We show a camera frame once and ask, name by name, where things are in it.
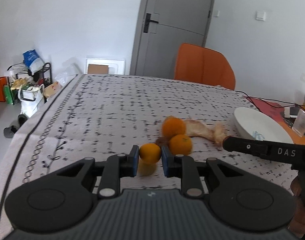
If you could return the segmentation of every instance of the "orange chair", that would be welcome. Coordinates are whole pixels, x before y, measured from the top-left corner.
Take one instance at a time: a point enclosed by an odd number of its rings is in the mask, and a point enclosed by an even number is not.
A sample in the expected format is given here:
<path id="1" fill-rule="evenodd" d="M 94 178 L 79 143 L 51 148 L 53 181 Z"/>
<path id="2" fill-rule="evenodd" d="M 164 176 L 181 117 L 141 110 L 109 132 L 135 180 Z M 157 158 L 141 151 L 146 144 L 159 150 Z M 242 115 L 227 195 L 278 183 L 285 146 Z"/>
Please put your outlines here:
<path id="1" fill-rule="evenodd" d="M 183 43 L 178 52 L 174 79 L 234 90 L 235 75 L 223 54 Z"/>

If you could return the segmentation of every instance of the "hand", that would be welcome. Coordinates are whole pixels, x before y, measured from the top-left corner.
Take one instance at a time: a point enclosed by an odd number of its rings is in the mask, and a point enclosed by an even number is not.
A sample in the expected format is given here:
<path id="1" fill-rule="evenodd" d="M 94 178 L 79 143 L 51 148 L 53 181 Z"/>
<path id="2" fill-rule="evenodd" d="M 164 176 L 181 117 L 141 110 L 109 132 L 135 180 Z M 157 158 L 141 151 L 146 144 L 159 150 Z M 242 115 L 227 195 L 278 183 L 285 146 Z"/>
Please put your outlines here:
<path id="1" fill-rule="evenodd" d="M 305 235 L 305 206 L 299 197 L 301 193 L 301 187 L 299 185 L 299 179 L 296 177 L 290 185 L 291 191 L 297 197 L 296 199 L 296 211 L 293 219 L 289 224 L 289 230 L 293 232 L 298 238 L 302 238 Z"/>

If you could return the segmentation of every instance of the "wall socket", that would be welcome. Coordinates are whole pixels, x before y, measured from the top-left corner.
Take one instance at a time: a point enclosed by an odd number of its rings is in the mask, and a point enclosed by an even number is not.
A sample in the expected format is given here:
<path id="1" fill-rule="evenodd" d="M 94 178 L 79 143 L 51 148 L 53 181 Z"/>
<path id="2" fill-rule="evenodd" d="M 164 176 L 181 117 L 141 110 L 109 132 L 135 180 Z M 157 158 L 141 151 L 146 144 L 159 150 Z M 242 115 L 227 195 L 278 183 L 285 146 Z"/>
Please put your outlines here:
<path id="1" fill-rule="evenodd" d="M 305 83 L 305 73 L 301 74 L 300 80 Z"/>

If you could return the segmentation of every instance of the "white patterned tablecloth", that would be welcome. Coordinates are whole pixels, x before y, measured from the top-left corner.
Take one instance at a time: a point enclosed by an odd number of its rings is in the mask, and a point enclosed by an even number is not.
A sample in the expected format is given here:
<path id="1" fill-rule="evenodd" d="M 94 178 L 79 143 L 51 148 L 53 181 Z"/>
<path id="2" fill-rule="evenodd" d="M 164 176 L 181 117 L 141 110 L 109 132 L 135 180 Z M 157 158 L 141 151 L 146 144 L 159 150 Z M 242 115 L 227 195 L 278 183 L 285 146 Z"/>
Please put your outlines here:
<path id="1" fill-rule="evenodd" d="M 163 120 L 173 115 L 208 124 L 233 123 L 237 107 L 254 107 L 222 87 L 160 78 L 88 75 L 74 78 L 16 133 L 0 165 L 0 239 L 11 231 L 3 209 L 6 196 L 27 183 L 87 156 L 104 161 L 129 153 L 133 145 L 155 142 Z M 193 138 L 197 161 L 216 157 L 289 189 L 296 172 L 290 165 L 229 153 L 203 138 Z M 180 179 L 165 178 L 161 161 L 153 176 L 121 179 L 121 187 L 180 188 Z"/>

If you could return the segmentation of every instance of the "door frame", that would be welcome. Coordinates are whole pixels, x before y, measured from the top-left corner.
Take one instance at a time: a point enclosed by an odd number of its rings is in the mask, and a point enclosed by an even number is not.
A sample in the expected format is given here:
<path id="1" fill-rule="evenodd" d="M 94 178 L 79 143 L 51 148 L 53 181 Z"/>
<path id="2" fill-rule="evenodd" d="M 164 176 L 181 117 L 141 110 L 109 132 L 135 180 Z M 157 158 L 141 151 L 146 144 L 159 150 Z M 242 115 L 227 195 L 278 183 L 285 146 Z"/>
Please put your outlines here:
<path id="1" fill-rule="evenodd" d="M 139 47 L 140 47 L 141 35 L 143 32 L 143 26 L 144 26 L 144 21 L 145 21 L 147 2 L 148 2 L 148 0 L 140 1 L 137 24 L 136 24 L 136 31 L 135 31 L 135 38 L 134 38 L 134 46 L 133 46 L 133 51 L 132 51 L 132 56 L 131 56 L 130 75 L 135 75 L 136 70 L 137 70 Z M 213 15 L 213 8 L 214 8 L 214 0 L 211 0 L 210 8 L 209 8 L 210 14 L 209 14 L 209 18 L 208 18 L 207 24 L 206 24 L 203 46 L 205 46 L 205 44 L 206 44 L 206 39 L 207 39 L 209 27 L 210 27 L 210 22 L 211 22 L 211 18 Z"/>

